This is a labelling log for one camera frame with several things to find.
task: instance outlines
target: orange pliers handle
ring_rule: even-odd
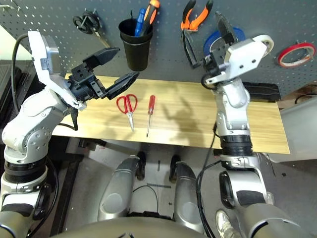
[[[209,13],[211,12],[211,9],[213,6],[213,0],[208,0],[202,13],[200,13],[200,15],[195,20],[190,22],[189,16],[195,4],[196,4],[196,0],[189,0],[189,2],[187,3],[183,11],[183,21],[181,22],[181,25],[180,25],[180,28],[182,30],[187,29],[187,30],[197,31],[198,26],[208,17]]]

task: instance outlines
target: tape roll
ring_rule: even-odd
[[[294,61],[294,62],[283,62],[283,59],[290,54],[293,51],[299,50],[299,49],[305,49],[308,54],[305,55],[303,58]],[[303,42],[303,43],[298,43],[296,45],[290,46],[288,48],[286,48],[285,50],[282,51],[282,53],[279,55],[278,57],[278,63],[280,66],[284,67],[284,68],[292,68],[292,67],[297,67],[300,66],[302,64],[305,64],[306,62],[310,61],[314,54],[316,53],[316,48],[312,43],[308,43],[308,42]]]
[[[264,58],[265,56],[267,56],[274,47],[274,41],[272,40],[272,38],[268,35],[259,35],[256,36],[254,38],[252,38],[252,40],[254,41],[261,41],[266,45],[266,52],[264,53],[264,55],[262,56],[262,58]]]
[[[243,30],[238,27],[233,27],[233,31],[238,38],[238,41],[244,41],[246,39]],[[213,32],[210,36],[208,36],[207,40],[204,43],[204,55],[210,55],[212,50],[212,46],[216,45],[216,42],[221,39],[221,33],[219,31]]]

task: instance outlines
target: blue pen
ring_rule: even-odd
[[[141,8],[140,12],[139,12],[138,19],[137,19],[137,26],[135,27],[135,30],[134,30],[134,36],[140,35],[140,32],[142,30],[143,21],[144,21],[144,15],[145,15],[145,9]]]

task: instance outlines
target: pegboard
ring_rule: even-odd
[[[119,36],[119,23],[137,17],[139,9],[148,0],[15,0],[19,11],[8,9],[0,14],[0,24],[15,38],[28,30],[50,35],[59,47],[62,73],[82,62],[86,56],[103,48],[95,35],[87,35],[76,29],[72,17],[81,16],[85,9],[97,10],[102,28],[99,33],[111,46],[120,47],[117,56],[95,70],[96,75],[122,76],[128,68],[123,43]],[[206,0],[197,0],[192,17],[199,15]],[[15,4],[0,0],[1,4]],[[140,78],[200,82],[205,73],[202,68],[191,69],[180,40],[180,22],[187,0],[160,0],[160,9],[154,23],[150,45],[148,68]],[[276,57],[286,47],[299,42],[315,43],[317,34],[316,0],[214,0],[211,14],[192,33],[193,49],[198,59],[203,57],[203,45],[216,30],[215,11],[221,11],[233,26],[243,29],[247,38],[268,34],[275,42],[270,55],[266,56],[256,70],[241,76],[243,81],[275,83],[281,96],[317,80],[317,60],[293,69],[276,64]],[[29,50],[25,41],[23,45]]]

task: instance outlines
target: wooden table surface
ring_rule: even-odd
[[[109,87],[115,77],[98,76]],[[116,107],[116,98],[92,99],[79,112],[79,130],[57,126],[53,135],[98,139],[115,139],[182,146],[209,147],[216,118],[216,104],[211,91],[200,83],[137,79],[123,95],[132,93],[138,98],[133,113],[132,132],[125,114]],[[149,137],[146,137],[148,104],[156,96],[151,117]],[[288,143],[276,103],[251,102],[248,108],[253,149],[257,152],[289,154]],[[70,115],[63,123],[71,124]],[[216,138],[215,148],[220,148]]]

